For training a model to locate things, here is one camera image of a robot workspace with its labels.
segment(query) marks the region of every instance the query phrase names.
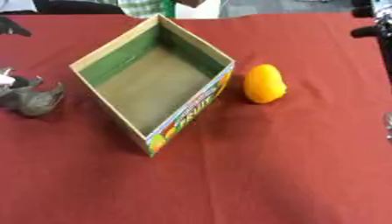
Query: colorful fruit graphics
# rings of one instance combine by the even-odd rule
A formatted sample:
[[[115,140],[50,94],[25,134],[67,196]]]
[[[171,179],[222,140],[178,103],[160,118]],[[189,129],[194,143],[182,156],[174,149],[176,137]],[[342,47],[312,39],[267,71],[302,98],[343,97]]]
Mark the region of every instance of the colorful fruit graphics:
[[[232,73],[232,72],[233,72],[233,71],[230,71],[230,72],[226,73],[225,75],[223,75],[223,76],[220,78],[220,80],[219,80],[219,82],[218,82],[218,88],[219,88],[219,90],[216,92],[215,97],[218,96],[218,95],[223,91],[223,89],[225,89],[226,85],[228,84],[228,81],[230,80],[230,77],[231,77],[231,73]]]
[[[166,139],[159,134],[156,134],[152,137],[151,142],[150,142],[150,149],[151,153],[156,153],[159,151],[159,149],[164,146],[166,143]]]
[[[193,118],[200,113],[208,104],[210,104],[216,95],[228,84],[231,72],[223,75],[218,82],[212,85],[207,91],[194,97],[187,105],[182,114],[177,115],[174,121],[164,127],[160,133],[152,136],[149,140],[150,155],[153,156],[164,146],[169,139],[176,133],[179,133]]]
[[[176,126],[174,125],[174,122],[170,123],[164,130],[162,130],[162,135],[164,136],[164,138],[166,138],[166,140],[171,138],[175,133]]]

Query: fruit box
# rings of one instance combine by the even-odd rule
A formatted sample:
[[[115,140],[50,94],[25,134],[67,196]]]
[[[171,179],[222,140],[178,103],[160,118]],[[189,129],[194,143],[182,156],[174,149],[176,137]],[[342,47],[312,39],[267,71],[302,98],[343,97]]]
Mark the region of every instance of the fruit box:
[[[156,15],[71,68],[150,155],[228,83],[234,61]]]

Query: white object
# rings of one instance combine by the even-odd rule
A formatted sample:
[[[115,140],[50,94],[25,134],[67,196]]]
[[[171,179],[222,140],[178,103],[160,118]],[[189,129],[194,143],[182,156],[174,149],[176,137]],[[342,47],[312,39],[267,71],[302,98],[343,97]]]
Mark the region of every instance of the white object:
[[[32,0],[0,0],[0,11],[37,11]]]
[[[0,86],[11,86],[14,82],[15,79],[10,76],[0,75]]]
[[[176,18],[218,18],[221,0],[206,0],[196,8],[176,3]]]

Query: metal object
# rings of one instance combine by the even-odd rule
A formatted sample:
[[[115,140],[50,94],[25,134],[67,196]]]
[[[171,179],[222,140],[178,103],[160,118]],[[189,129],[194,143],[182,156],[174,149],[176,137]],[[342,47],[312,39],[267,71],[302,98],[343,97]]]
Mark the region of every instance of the metal object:
[[[385,126],[387,127],[387,139],[392,143],[392,112],[388,112],[384,116]]]
[[[374,25],[356,29],[351,34],[354,38],[377,37],[392,82],[392,0],[363,0],[358,5],[360,7],[353,10],[353,15],[374,18]]]
[[[18,112],[23,116],[42,116],[54,110],[64,96],[65,88],[61,83],[49,91],[37,91],[34,88],[43,83],[42,78],[27,80],[24,77],[12,75],[11,71],[11,68],[0,69],[0,74],[15,78],[11,86],[0,86],[0,107]]]

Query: green patterned cloth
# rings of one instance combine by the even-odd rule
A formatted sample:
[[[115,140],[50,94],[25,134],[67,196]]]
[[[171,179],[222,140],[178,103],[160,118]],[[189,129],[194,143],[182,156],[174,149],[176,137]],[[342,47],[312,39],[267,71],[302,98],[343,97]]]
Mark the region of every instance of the green patterned cloth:
[[[125,14],[136,18],[148,18],[157,13],[174,18],[174,2],[172,0],[86,0],[100,4],[117,5]]]

